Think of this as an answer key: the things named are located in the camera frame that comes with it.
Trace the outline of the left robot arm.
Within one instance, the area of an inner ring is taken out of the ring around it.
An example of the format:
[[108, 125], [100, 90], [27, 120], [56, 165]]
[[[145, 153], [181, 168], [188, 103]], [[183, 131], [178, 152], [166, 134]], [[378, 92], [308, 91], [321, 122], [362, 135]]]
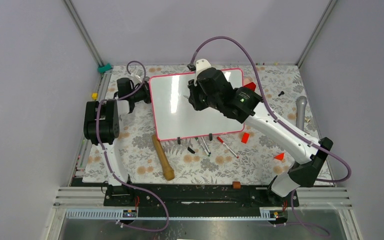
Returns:
[[126, 186], [132, 182], [120, 154], [122, 117], [131, 114], [137, 102], [150, 104], [152, 100], [148, 77], [138, 83], [129, 77], [122, 77], [116, 81], [116, 86], [113, 97], [103, 104], [99, 101], [86, 103], [83, 134], [96, 146], [104, 161], [107, 172], [105, 197], [110, 199], [115, 196], [122, 205], [128, 206], [134, 202], [135, 192]]

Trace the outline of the pink framed whiteboard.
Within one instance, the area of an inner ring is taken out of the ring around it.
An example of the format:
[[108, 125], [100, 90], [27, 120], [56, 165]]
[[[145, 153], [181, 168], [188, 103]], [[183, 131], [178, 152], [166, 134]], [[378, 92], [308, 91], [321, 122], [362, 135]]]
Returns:
[[160, 141], [241, 132], [245, 125], [206, 108], [194, 110], [189, 103], [188, 81], [193, 72], [153, 76], [149, 79], [156, 136]]

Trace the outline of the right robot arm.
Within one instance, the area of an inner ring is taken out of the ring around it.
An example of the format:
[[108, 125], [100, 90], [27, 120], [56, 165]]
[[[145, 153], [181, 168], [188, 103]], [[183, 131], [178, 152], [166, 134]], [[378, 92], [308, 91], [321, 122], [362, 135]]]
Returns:
[[196, 69], [188, 82], [189, 103], [196, 111], [212, 108], [228, 119], [246, 124], [276, 142], [294, 159], [287, 172], [276, 176], [267, 188], [267, 201], [281, 205], [287, 195], [299, 187], [312, 187], [317, 180], [333, 141], [307, 135], [295, 125], [277, 116], [263, 98], [245, 86], [234, 88], [224, 73], [214, 67]]

